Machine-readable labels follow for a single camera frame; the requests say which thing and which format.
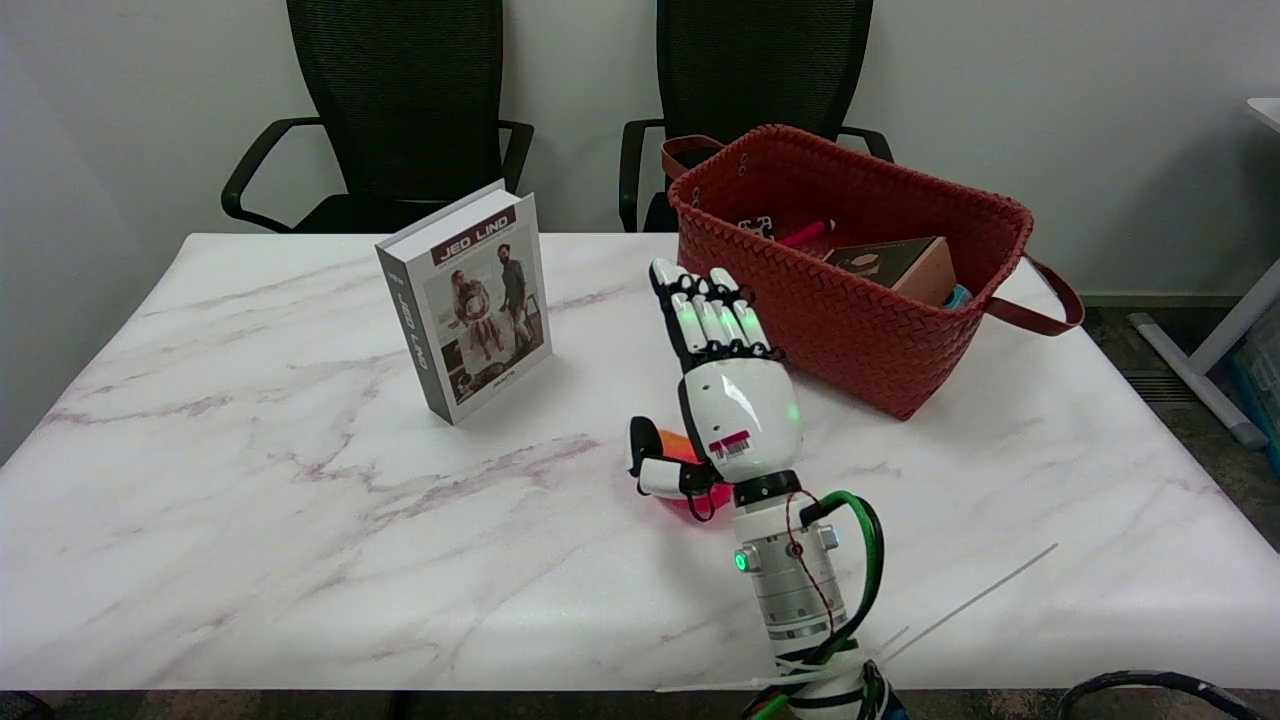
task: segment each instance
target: book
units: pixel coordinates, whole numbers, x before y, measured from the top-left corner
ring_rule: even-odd
[[[426,405],[448,423],[552,354],[532,195],[498,181],[375,247]]]
[[[837,247],[824,260],[925,305],[946,305],[956,286],[945,237]]]

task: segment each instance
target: white marble table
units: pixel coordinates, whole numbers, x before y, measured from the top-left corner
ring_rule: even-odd
[[[678,427],[645,278],[673,238],[545,236],[557,355],[457,428],[416,386],[374,240],[188,238],[0,470],[0,687],[768,673],[728,514],[691,524],[622,471],[630,415]],[[1053,306],[1025,266],[1001,292]],[[888,643],[900,687],[1158,666],[1280,688],[1280,561],[1083,331],[988,319],[905,424],[800,388],[806,487],[854,489],[883,520],[859,637]],[[836,553],[846,598],[855,542]]]

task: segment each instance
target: leather handle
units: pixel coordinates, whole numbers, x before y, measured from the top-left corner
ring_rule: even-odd
[[[1066,320],[1057,320],[1055,318],[1050,318],[1048,315],[1041,315],[1034,310],[1029,310],[1021,305],[1015,305],[998,297],[992,297],[987,301],[987,314],[993,318],[998,318],[1015,328],[1023,328],[1024,331],[1030,331],[1036,334],[1048,337],[1060,336],[1084,322],[1084,302],[1082,302],[1080,296],[1071,290],[1071,286],[1068,284],[1066,281],[1064,281],[1062,277],[1055,273],[1048,265],[1044,265],[1030,255],[1028,255],[1027,259],[1032,261],[1032,265],[1039,270],[1044,282],[1047,282],[1053,290],[1053,295],[1057,296],[1057,300],[1062,304],[1062,309],[1066,311]]]
[[[667,173],[668,178],[677,179],[680,176],[687,173],[689,168],[681,165],[676,155],[689,152],[690,150],[722,150],[723,147],[723,142],[705,135],[673,137],[662,143],[662,172]]]

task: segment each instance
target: gray baseboard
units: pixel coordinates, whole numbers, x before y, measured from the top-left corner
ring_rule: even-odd
[[[1087,295],[1087,307],[1234,307],[1239,295]]]

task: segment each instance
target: black office chair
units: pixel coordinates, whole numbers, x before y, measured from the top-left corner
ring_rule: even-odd
[[[276,120],[241,159],[223,210],[275,232],[389,233],[504,178],[515,192],[534,128],[498,119],[502,0],[288,0],[302,77],[319,118]],[[323,126],[348,195],[297,227],[244,210],[271,147]],[[502,158],[498,128],[511,131]]]
[[[872,0],[658,0],[658,87],[662,119],[632,120],[622,131],[618,215],[636,231],[640,151],[648,128],[668,138],[707,135],[731,142],[765,123],[783,123],[828,140],[863,138],[893,160],[884,136],[841,127],[867,51]],[[682,156],[692,167],[709,154]],[[675,232],[666,193],[654,195],[645,232]]]

